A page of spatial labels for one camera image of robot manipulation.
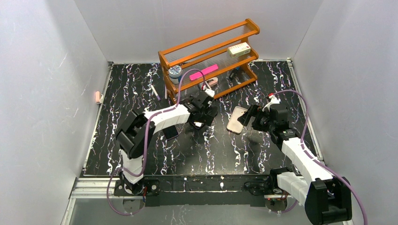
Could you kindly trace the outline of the phone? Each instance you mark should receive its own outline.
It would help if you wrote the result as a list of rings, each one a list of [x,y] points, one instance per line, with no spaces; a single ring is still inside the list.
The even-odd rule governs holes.
[[[226,126],[229,132],[235,133],[237,135],[241,134],[243,130],[243,125],[238,121],[238,118],[244,115],[247,111],[246,108],[236,106],[231,114],[230,120]]]

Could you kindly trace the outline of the purple smartphone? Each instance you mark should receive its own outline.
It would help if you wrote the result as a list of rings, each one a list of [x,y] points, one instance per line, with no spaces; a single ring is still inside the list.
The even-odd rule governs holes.
[[[178,135],[179,135],[179,132],[175,125],[164,128],[162,131],[163,131],[163,134],[164,134],[166,140],[174,139],[174,138],[178,137]]]

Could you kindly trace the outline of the black smartphone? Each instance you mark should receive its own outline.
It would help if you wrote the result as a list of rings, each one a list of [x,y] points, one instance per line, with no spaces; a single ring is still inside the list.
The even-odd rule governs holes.
[[[195,128],[195,129],[202,129],[205,125],[201,122],[193,122],[191,123],[191,125]]]

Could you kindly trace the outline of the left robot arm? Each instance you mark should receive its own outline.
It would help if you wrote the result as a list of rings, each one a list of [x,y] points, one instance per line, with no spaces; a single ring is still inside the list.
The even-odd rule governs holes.
[[[126,184],[135,185],[143,178],[146,156],[154,134],[161,131],[167,139],[172,139],[178,136],[176,125],[189,123],[197,128],[210,126],[217,115],[213,100],[214,91],[206,89],[182,103],[141,114],[133,112],[128,116],[116,133],[116,141],[122,152],[120,179]]]

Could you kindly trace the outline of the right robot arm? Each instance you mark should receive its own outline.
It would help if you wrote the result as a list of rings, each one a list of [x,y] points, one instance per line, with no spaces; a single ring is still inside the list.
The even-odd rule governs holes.
[[[251,105],[237,121],[247,126],[251,118],[254,118],[252,128],[268,132],[271,141],[300,173],[297,176],[287,168],[272,169],[271,184],[304,205],[306,216],[313,225],[351,220],[352,199],[348,181],[339,180],[323,168],[323,164],[301,142],[298,132],[288,120],[287,107],[270,104],[262,109]]]

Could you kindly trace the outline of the pink and blue stapler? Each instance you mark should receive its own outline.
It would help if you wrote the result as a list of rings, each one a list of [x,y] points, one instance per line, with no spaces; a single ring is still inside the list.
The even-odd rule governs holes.
[[[205,82],[199,83],[198,87],[200,90],[207,90],[207,89],[211,89],[212,87],[214,87],[217,84],[218,84],[218,78],[214,77],[209,80],[206,80]]]

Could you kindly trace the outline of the pink flat bar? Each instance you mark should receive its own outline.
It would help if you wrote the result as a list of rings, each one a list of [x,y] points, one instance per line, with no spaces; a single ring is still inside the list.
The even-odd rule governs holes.
[[[189,78],[190,78],[191,81],[194,81],[196,79],[201,78],[202,74],[203,75],[207,75],[207,74],[212,73],[212,72],[214,72],[216,70],[218,70],[218,65],[217,64],[213,64],[213,65],[201,70],[200,72],[196,72],[196,73],[190,75]]]

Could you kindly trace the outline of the white marker pen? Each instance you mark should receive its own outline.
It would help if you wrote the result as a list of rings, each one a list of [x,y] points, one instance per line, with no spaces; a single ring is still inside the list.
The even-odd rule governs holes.
[[[166,85],[164,86],[164,99],[168,99],[168,89]]]

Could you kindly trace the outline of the blue lidded jar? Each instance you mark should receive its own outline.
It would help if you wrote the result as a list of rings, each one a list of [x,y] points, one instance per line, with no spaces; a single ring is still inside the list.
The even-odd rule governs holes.
[[[168,75],[173,84],[179,84],[182,78],[182,68],[179,65],[173,66],[168,70]]]

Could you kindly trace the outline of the orange wooden shelf rack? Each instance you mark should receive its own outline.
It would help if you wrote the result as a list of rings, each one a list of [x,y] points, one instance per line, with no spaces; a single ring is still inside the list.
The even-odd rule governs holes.
[[[251,19],[158,52],[167,95],[172,103],[199,91],[204,80],[216,77],[215,98],[225,96],[258,80],[249,64],[259,58],[249,53],[231,57],[228,49],[260,33]]]

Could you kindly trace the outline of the purple white pen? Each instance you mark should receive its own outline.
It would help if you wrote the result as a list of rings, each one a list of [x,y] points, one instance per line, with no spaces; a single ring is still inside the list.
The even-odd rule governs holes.
[[[150,84],[150,88],[151,88],[151,90],[153,91],[153,94],[155,95],[156,99],[157,99],[158,101],[161,101],[161,98],[160,98],[160,96],[159,96],[157,90],[155,89],[155,87],[154,87],[152,84]]]

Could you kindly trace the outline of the small black clip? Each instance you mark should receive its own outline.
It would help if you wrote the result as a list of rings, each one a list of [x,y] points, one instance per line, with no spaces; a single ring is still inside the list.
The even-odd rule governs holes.
[[[238,74],[238,72],[239,72],[239,69],[237,69],[237,68],[233,69],[233,70],[230,72],[228,78],[229,78],[229,79],[233,79],[233,78]]]

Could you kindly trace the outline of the cream rectangular box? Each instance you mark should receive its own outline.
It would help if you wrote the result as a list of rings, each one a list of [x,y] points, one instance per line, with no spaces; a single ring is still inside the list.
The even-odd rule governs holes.
[[[231,46],[227,49],[229,56],[233,58],[240,57],[242,55],[248,54],[251,52],[251,47],[246,43],[240,43],[234,46]]]

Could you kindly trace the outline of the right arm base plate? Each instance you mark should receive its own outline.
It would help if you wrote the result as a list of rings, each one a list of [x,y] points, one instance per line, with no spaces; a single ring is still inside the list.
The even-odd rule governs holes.
[[[285,198],[288,195],[288,192],[278,187],[276,177],[271,175],[246,181],[243,188],[254,196],[280,194],[280,198]]]

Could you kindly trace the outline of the pink wall hook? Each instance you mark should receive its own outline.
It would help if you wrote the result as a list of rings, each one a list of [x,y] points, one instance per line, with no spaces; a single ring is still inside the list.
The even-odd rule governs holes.
[[[102,104],[103,102],[103,94],[100,91],[95,92],[95,103],[96,104]]]

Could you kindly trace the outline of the aluminium front frame rail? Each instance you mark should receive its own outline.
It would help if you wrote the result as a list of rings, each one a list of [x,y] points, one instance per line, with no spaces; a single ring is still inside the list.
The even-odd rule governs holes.
[[[131,192],[119,179],[76,180],[64,225],[307,225],[301,203],[246,186],[265,176],[150,175]]]

